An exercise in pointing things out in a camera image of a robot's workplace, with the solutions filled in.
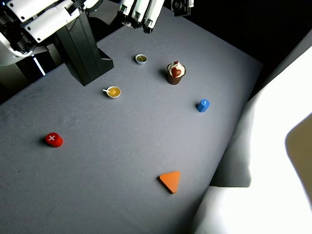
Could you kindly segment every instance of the chocolate cupcake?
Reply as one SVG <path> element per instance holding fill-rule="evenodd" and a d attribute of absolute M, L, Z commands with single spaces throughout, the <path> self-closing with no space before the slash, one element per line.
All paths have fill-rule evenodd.
<path fill-rule="evenodd" d="M 179 61 L 169 64 L 167 70 L 168 82 L 170 84 L 179 84 L 182 77 L 186 74 L 185 67 Z"/>

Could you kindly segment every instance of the red button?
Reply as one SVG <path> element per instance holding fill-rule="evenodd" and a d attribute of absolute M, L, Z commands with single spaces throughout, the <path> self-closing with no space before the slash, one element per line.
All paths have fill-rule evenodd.
<path fill-rule="evenodd" d="M 53 147 L 59 147 L 63 144 L 63 139 L 57 133 L 49 133 L 45 137 L 45 141 Z"/>

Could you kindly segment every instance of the small bowl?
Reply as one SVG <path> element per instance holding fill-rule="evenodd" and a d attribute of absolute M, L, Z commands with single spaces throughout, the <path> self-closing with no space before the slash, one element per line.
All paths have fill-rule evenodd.
<path fill-rule="evenodd" d="M 136 56 L 136 63 L 139 65 L 144 65 L 147 62 L 146 55 L 139 54 Z"/>
<path fill-rule="evenodd" d="M 121 94 L 121 89 L 120 89 L 119 87 L 117 87 L 117 86 L 111 86 L 111 87 L 107 88 L 107 90 L 109 91 L 109 90 L 112 89 L 112 88 L 118 88 L 119 91 L 120 91 L 119 95 L 117 95 L 117 96 L 114 97 L 114 96 L 111 96 L 111 94 L 109 94 L 108 92 L 106 92 L 107 96 L 109 96 L 110 98 L 117 98 L 117 97 L 119 97 L 120 94 Z"/>

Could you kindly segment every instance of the orange triangle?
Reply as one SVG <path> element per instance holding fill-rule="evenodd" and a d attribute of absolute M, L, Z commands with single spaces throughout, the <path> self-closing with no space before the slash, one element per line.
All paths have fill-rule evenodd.
<path fill-rule="evenodd" d="M 173 194 L 177 192 L 180 181 L 180 172 L 162 174 L 159 178 Z"/>

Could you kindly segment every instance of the blue toy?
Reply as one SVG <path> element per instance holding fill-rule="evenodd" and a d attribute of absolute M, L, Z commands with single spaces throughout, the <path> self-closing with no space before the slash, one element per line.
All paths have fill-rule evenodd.
<path fill-rule="evenodd" d="M 199 112 L 205 112 L 209 106 L 210 102 L 207 99 L 203 99 L 202 101 L 200 101 L 199 105 L 197 106 L 197 109 Z"/>

